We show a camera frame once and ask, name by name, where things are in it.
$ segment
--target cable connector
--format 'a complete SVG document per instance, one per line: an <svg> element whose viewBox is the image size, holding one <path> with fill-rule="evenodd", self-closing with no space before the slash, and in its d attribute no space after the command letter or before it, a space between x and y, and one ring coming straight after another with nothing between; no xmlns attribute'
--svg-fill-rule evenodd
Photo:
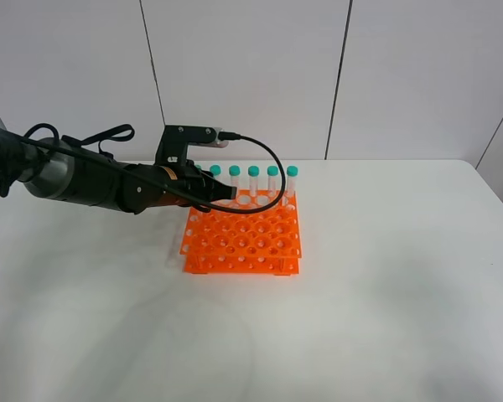
<svg viewBox="0 0 503 402"><path fill-rule="evenodd" d="M237 134L235 132L228 132L228 131L220 131L218 133L218 139L220 141L235 141L235 140L240 140L242 136L240 134Z"/></svg>

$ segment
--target white tabletop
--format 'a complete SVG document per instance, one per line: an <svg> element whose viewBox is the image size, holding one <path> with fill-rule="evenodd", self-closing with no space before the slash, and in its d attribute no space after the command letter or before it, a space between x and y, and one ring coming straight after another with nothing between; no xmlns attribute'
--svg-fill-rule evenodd
<svg viewBox="0 0 503 402"><path fill-rule="evenodd" d="M299 276L188 275L186 209L120 214L16 183L0 402L503 401L503 205L476 171L296 164Z"/></svg>

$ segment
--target teal cap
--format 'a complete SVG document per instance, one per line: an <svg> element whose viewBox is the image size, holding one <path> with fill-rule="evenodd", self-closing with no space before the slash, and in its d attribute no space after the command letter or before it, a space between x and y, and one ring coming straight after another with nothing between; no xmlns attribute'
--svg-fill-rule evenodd
<svg viewBox="0 0 503 402"><path fill-rule="evenodd" d="M238 176L239 174L241 174L241 169L237 165L233 165L229 168L230 176Z"/></svg>
<svg viewBox="0 0 503 402"><path fill-rule="evenodd" d="M277 166L269 166L267 169L268 176L277 176L278 173L279 169L277 168Z"/></svg>
<svg viewBox="0 0 503 402"><path fill-rule="evenodd" d="M220 165L212 165L209 170L214 176L218 176L221 173Z"/></svg>
<svg viewBox="0 0 503 402"><path fill-rule="evenodd" d="M287 175L291 178L295 178L298 176L298 168L296 166L289 166L287 168Z"/></svg>
<svg viewBox="0 0 503 402"><path fill-rule="evenodd" d="M257 176L259 176L259 167L257 167L257 166L250 166L248 168L248 174L250 176L252 176L253 178L256 178Z"/></svg>

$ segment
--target black strap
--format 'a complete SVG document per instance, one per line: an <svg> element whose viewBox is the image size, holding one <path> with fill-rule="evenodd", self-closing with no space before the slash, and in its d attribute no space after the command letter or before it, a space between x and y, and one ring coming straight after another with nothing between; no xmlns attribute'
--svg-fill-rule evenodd
<svg viewBox="0 0 503 402"><path fill-rule="evenodd" d="M129 133L124 136L119 136L119 134L122 134L125 131L129 131ZM120 126L113 127L109 130L100 132L98 134L95 134L94 136L87 137L83 140L78 140L76 138L68 137L68 136L62 136L61 139L64 142L67 142L72 147L83 147L86 145L91 145L96 142L99 142L99 153L101 155L104 155L105 157L109 157L109 158L113 159L114 156L111 153L102 151L101 143L106 140L115 141L115 142L130 141L134 138L134 134L135 134L135 131L130 124L121 124Z"/></svg>

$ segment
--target orange test tube rack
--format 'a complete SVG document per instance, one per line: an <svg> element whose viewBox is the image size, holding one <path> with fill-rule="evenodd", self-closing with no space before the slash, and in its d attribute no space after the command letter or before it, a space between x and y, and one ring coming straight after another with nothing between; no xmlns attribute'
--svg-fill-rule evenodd
<svg viewBox="0 0 503 402"><path fill-rule="evenodd" d="M240 190L237 200L242 196L250 199L249 191ZM268 191L259 190L257 199L261 197L268 197ZM259 214L190 209L180 253L186 255L184 271L192 274L296 275L302 257L296 195Z"/></svg>

